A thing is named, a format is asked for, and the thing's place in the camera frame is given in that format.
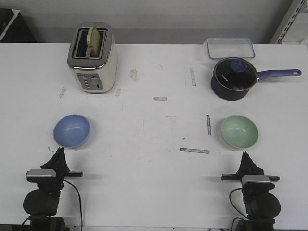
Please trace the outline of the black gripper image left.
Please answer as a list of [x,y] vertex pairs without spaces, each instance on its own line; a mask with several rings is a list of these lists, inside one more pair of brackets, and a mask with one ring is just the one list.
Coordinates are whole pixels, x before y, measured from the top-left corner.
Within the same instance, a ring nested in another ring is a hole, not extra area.
[[40,177],[40,185],[45,190],[61,190],[65,178],[83,177],[83,171],[71,171],[68,168],[64,148],[58,148],[50,162],[41,165],[40,168],[45,171],[45,175]]

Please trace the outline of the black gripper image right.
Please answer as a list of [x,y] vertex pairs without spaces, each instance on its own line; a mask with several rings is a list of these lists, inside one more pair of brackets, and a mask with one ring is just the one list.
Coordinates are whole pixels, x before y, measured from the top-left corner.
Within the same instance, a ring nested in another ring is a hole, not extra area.
[[235,174],[222,174],[222,181],[236,181],[240,182],[242,191],[246,193],[261,193],[268,192],[275,188],[275,183],[280,180],[280,177],[277,175],[266,175],[271,180],[271,183],[248,183],[245,186],[242,186],[242,177],[244,175],[266,175],[264,170],[257,167],[254,161],[251,159],[247,151],[242,152],[242,158],[240,167]]

